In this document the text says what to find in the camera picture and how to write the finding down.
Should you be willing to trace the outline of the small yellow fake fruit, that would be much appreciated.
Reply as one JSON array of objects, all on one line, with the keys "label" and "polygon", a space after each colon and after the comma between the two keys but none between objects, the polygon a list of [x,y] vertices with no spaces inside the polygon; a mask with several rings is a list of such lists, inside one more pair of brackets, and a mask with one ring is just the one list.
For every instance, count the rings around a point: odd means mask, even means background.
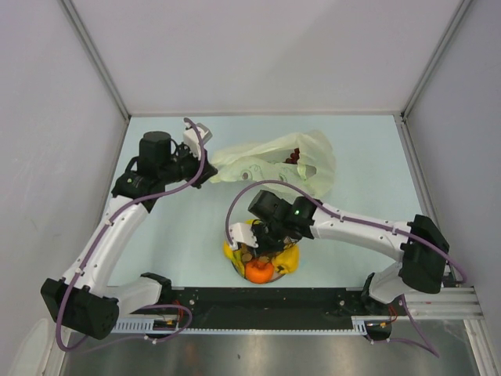
[{"label": "small yellow fake fruit", "polygon": [[300,250],[297,245],[289,247],[272,258],[272,264],[278,274],[294,273],[300,261]]}]

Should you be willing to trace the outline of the brown fake longan branch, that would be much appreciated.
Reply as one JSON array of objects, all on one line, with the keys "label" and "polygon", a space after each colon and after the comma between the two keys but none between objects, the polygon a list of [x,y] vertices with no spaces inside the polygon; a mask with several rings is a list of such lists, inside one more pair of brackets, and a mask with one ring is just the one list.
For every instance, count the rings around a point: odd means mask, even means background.
[{"label": "brown fake longan branch", "polygon": [[245,264],[249,262],[252,259],[259,259],[262,262],[270,262],[272,263],[272,258],[275,257],[277,254],[279,254],[281,251],[292,247],[294,245],[297,245],[297,240],[293,240],[289,237],[286,238],[285,243],[283,245],[283,248],[278,250],[278,251],[261,251],[258,252],[257,250],[254,250],[251,247],[248,247],[244,244],[240,246],[238,249],[238,252],[240,253],[240,258],[242,260],[242,263]]}]

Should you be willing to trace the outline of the round printed plate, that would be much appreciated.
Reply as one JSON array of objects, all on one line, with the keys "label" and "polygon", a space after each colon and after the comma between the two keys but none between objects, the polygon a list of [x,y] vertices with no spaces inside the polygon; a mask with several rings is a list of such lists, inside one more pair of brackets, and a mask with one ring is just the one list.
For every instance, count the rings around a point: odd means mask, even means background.
[{"label": "round printed plate", "polygon": [[233,250],[225,240],[223,254],[238,275],[253,284],[268,284],[292,274],[300,261],[300,250],[295,244],[288,244],[282,251],[271,255],[253,256],[248,246]]}]

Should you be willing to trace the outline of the orange fake tangerine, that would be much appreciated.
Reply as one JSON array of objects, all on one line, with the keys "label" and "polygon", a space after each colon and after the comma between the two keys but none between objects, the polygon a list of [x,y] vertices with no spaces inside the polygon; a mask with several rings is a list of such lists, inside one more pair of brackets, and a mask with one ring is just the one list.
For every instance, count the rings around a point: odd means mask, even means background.
[{"label": "orange fake tangerine", "polygon": [[258,259],[249,261],[244,268],[244,276],[254,284],[266,284],[274,275],[274,266],[270,262],[261,262]]}]

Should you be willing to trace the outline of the yellow fake banana bunch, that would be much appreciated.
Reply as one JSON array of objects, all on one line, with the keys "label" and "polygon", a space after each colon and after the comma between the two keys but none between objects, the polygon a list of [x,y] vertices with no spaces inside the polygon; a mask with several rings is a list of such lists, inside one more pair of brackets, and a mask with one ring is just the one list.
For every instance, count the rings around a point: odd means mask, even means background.
[{"label": "yellow fake banana bunch", "polygon": [[[250,223],[253,226],[253,221],[248,220],[245,223]],[[246,265],[242,263],[242,260],[240,258],[240,253],[238,252],[238,249],[236,251],[232,251],[229,247],[229,227],[227,228],[227,237],[226,240],[223,242],[223,254],[225,257],[233,264],[233,266],[238,269],[240,272],[244,271],[244,267]]]}]

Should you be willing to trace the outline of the dark red fake grapes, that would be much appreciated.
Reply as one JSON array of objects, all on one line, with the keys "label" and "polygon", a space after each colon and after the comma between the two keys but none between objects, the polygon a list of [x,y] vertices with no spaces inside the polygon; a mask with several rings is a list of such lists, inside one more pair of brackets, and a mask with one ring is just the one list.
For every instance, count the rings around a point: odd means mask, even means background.
[{"label": "dark red fake grapes", "polygon": [[300,159],[300,149],[295,148],[289,157],[286,158],[285,163],[289,165],[296,165]]}]

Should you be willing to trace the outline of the pale yellow plastic bag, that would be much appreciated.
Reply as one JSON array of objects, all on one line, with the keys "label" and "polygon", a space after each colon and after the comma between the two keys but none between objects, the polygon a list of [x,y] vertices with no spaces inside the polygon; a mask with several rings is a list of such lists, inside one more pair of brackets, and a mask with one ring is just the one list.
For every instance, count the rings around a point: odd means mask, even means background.
[{"label": "pale yellow plastic bag", "polygon": [[[300,149],[297,164],[285,160],[295,148]],[[216,151],[210,163],[218,174],[211,183],[257,182],[279,180],[321,198],[334,184],[336,160],[333,147],[319,130],[294,132],[266,143],[241,143]]]}]

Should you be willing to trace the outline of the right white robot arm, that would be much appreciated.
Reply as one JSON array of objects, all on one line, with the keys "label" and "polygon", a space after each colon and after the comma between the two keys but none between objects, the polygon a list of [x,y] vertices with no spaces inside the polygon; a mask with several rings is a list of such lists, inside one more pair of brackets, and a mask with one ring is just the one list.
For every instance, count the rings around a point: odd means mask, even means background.
[{"label": "right white robot arm", "polygon": [[381,313],[400,295],[435,295],[442,289],[449,243],[425,215],[410,222],[375,219],[304,196],[289,203],[267,190],[259,191],[248,210],[258,220],[251,231],[260,251],[278,248],[286,239],[308,238],[338,240],[392,259],[392,265],[366,279],[361,304],[370,314]]}]

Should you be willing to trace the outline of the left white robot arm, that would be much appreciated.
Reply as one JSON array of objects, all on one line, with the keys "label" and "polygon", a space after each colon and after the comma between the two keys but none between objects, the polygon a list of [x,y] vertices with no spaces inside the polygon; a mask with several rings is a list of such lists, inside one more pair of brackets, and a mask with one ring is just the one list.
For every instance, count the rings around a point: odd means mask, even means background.
[{"label": "left white robot arm", "polygon": [[111,191],[109,205],[81,254],[58,279],[48,278],[41,296],[58,331],[67,327],[85,337],[104,339],[118,318],[149,306],[156,313],[173,303],[171,282],[155,273],[120,287],[108,282],[125,246],[157,200],[201,186],[217,169],[205,144],[212,137],[202,124],[189,125],[175,142],[162,131],[145,133],[139,152]]}]

